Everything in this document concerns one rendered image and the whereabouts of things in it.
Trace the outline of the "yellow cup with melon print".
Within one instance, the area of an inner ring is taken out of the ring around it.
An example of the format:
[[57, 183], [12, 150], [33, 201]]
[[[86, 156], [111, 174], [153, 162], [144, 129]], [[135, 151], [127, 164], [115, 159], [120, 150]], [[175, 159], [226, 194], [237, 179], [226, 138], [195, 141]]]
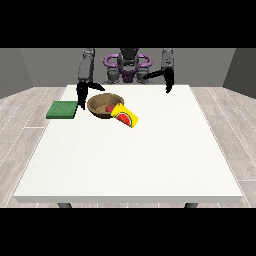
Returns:
[[111, 116], [133, 128], [138, 123], [138, 117], [127, 109], [123, 104], [118, 103], [111, 112]]

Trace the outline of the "green square pad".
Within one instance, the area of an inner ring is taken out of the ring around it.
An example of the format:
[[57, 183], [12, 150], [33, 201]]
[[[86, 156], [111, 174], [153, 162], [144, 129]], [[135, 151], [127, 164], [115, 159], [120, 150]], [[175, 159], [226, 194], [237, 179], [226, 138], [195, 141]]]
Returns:
[[78, 107], [77, 101], [54, 101], [47, 114], [47, 119], [73, 119]]

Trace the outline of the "brown wooden bowl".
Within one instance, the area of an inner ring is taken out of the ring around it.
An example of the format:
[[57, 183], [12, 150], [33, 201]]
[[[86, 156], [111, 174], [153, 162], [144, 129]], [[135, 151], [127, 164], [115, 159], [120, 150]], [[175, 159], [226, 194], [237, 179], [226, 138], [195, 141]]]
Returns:
[[98, 118], [110, 119], [111, 113], [106, 111], [106, 107], [116, 106], [118, 103], [124, 103], [124, 99], [121, 96], [112, 93], [103, 93], [91, 97], [87, 102], [87, 108]]

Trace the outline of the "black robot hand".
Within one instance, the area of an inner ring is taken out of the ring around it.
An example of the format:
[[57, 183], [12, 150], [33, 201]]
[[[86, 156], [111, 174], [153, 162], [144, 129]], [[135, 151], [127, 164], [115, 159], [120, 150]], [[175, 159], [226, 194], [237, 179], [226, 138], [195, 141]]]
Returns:
[[174, 71], [172, 68], [161, 69], [158, 71], [148, 73], [143, 77], [143, 79], [146, 80], [146, 79], [155, 78], [159, 76], [164, 77], [164, 80], [166, 83], [166, 93], [169, 93], [172, 90], [172, 87], [174, 85]]
[[78, 105], [85, 109], [85, 102], [88, 96], [88, 89], [95, 89], [99, 91], [104, 91], [104, 88], [101, 84], [94, 82], [79, 82], [76, 87], [77, 96], [78, 96]]

